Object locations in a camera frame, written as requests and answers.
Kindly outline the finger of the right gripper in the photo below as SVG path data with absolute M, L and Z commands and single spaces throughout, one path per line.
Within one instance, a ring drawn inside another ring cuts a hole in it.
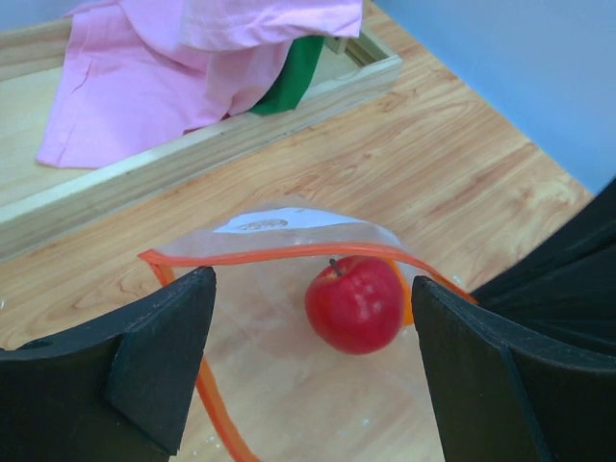
M 615 183 L 524 259 L 472 292 L 489 311 L 557 341 L 615 354 Z

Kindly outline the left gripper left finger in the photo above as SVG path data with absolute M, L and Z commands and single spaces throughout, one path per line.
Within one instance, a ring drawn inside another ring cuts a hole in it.
M 5 461 L 167 461 L 181 445 L 215 272 L 1 353 Z

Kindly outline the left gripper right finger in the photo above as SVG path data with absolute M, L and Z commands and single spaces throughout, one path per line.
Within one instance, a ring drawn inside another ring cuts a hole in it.
M 426 276 L 412 307 L 448 461 L 612 461 L 615 359 L 554 340 Z

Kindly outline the red apple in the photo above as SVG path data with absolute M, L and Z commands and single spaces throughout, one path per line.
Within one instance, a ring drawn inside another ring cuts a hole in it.
M 309 284 L 304 308 L 327 344 L 364 355 L 390 344 L 404 326 L 409 295 L 394 263 L 377 257 L 331 258 Z

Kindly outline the clear zip top bag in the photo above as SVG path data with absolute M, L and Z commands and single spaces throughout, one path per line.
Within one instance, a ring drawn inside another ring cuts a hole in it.
M 440 461 L 411 319 L 381 350 L 349 355 L 317 336 L 304 295 L 332 258 L 384 259 L 404 288 L 435 270 L 389 229 L 285 196 L 145 251 L 162 284 L 199 266 L 217 278 L 197 378 L 238 461 Z

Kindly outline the wooden rack tray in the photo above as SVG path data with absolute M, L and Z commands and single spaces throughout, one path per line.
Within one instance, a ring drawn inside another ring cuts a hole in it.
M 401 58 L 370 29 L 328 43 L 290 112 L 242 114 L 95 170 L 44 167 L 35 155 L 60 81 L 71 24 L 1 35 L 1 258 L 49 242 L 147 195 L 271 144 L 387 92 Z

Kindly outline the pink shirt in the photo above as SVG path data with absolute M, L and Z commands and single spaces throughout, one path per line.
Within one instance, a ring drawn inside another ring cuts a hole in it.
M 295 39 L 354 39 L 358 1 L 101 1 L 72 11 L 38 162 L 100 168 L 250 113 Z

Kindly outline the green shirt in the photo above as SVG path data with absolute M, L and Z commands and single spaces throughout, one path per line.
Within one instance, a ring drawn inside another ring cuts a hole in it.
M 323 36 L 295 39 L 275 82 L 249 111 L 269 116 L 294 110 L 312 83 L 323 45 Z

